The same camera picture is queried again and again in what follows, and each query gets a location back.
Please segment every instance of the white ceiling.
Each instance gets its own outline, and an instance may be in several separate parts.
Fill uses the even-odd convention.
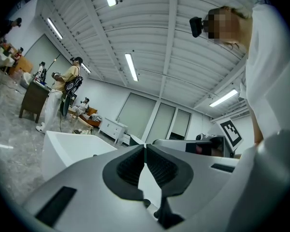
[[[208,98],[217,100],[233,88],[239,91],[245,50],[215,44],[205,34],[193,38],[189,20],[204,18],[208,10],[223,5],[249,12],[252,1],[118,0],[109,7],[106,0],[38,0],[37,14],[44,21],[52,19],[63,36],[56,40],[66,54],[83,58],[92,70],[90,78],[216,118],[245,106],[238,95],[215,108]],[[138,82],[131,76],[125,53],[132,53]]]

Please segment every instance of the hair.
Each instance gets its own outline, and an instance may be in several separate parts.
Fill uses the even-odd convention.
[[[230,9],[231,13],[237,15],[238,17],[242,18],[242,19],[248,19],[248,16],[244,16],[243,13],[239,12],[238,9],[235,8],[231,8],[229,6],[222,6],[220,7],[220,9]]]
[[[19,17],[16,19],[16,22],[17,22],[17,25],[20,27],[21,25],[21,22],[22,22],[22,19]]]
[[[73,61],[78,61],[79,65],[83,63],[83,59],[81,57],[76,57]]]

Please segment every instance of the couch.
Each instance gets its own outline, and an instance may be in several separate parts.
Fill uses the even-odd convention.
[[[92,114],[96,114],[98,110],[88,107],[87,114],[90,116]],[[80,115],[80,118],[84,120],[86,123],[90,124],[93,127],[99,127],[101,121],[93,121],[93,120],[87,120],[83,115]]]

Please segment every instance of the gray floor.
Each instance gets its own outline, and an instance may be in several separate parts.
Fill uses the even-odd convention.
[[[24,111],[23,117],[18,118],[21,102],[26,90],[0,71],[0,183],[13,200],[21,204],[28,195],[43,184],[41,173],[41,158],[44,134],[36,131],[35,115]],[[42,110],[39,123],[44,121]],[[52,131],[60,131],[59,113]],[[61,118],[61,131],[71,133],[74,129],[85,129],[79,122],[71,120],[70,116]],[[114,140],[103,133],[99,136],[112,146],[121,149],[124,145],[115,145]]]

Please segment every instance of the window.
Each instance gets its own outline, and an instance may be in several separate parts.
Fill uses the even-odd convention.
[[[128,126],[128,135],[141,139],[155,104],[156,101],[130,94],[117,120]]]
[[[152,144],[156,139],[166,139],[174,116],[175,107],[161,103],[150,129],[146,143]]]
[[[178,110],[170,139],[184,140],[189,124],[190,114]]]

